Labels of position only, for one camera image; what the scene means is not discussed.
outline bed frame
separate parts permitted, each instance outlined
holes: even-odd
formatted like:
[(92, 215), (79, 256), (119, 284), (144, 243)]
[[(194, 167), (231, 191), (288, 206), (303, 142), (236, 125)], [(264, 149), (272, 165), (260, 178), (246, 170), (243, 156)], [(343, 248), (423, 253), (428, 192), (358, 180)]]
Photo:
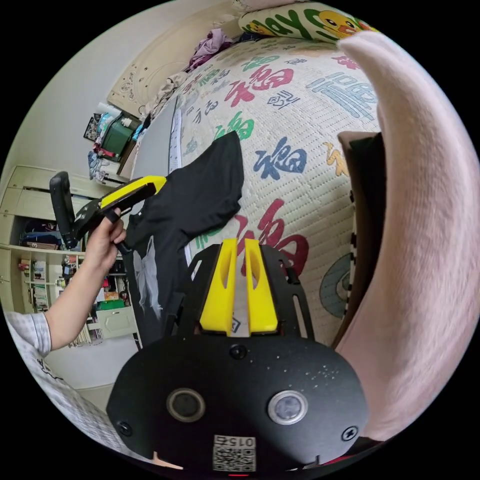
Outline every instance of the bed frame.
[(242, 34), (239, 15), (232, 2), (226, 1), (201, 10), (162, 33), (128, 65), (111, 89), (108, 102), (139, 117), (165, 80), (188, 66), (195, 47), (210, 30), (220, 27), (230, 38)]

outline plaid sleeve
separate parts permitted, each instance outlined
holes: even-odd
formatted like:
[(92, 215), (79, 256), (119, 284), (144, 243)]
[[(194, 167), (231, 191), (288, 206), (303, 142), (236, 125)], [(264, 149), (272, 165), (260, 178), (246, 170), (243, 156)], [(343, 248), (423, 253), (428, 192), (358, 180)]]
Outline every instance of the plaid sleeve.
[(83, 398), (49, 368), (45, 357), (51, 348), (50, 330), (43, 313), (5, 312), (5, 319), (28, 370), (65, 417), (81, 432), (105, 447), (137, 460), (151, 462), (129, 450), (121, 441), (107, 414)]

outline printed bedsheet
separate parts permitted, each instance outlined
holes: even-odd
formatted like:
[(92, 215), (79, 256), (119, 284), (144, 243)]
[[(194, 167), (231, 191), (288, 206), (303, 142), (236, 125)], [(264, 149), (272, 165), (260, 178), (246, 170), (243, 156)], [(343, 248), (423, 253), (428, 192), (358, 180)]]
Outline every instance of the printed bedsheet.
[(315, 337), (329, 345), (349, 288), (353, 207), (339, 132), (379, 131), (377, 98), (332, 44), (291, 38), (239, 43), (196, 69), (175, 93), (181, 162), (235, 130), (245, 181), (241, 210), (197, 252), (238, 238), (233, 332), (247, 330), (245, 239), (286, 253), (307, 296)]

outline screw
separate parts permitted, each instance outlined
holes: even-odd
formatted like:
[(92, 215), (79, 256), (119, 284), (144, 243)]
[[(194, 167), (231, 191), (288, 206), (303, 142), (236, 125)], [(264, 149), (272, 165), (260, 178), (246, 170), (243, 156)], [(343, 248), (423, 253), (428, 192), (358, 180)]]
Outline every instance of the screw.
[(247, 356), (247, 349), (243, 345), (233, 345), (230, 348), (230, 355), (235, 360), (242, 360)]
[(124, 436), (124, 437), (130, 437), (132, 435), (132, 427), (125, 421), (119, 421), (117, 423), (117, 427), (119, 432)]
[(349, 426), (341, 434), (341, 439), (344, 442), (349, 442), (350, 440), (353, 440), (357, 436), (358, 432), (359, 432), (359, 428), (357, 426)]

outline picture frame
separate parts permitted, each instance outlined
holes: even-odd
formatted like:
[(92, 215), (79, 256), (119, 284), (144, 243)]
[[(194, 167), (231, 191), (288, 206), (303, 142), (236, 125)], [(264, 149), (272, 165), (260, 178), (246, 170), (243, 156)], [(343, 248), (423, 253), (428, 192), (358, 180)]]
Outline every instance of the picture frame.
[(99, 126), (100, 119), (102, 115), (100, 113), (94, 113), (93, 116), (90, 118), (88, 125), (86, 126), (85, 133), (83, 134), (83, 138), (95, 142), (98, 138), (99, 134), (97, 132), (97, 128)]

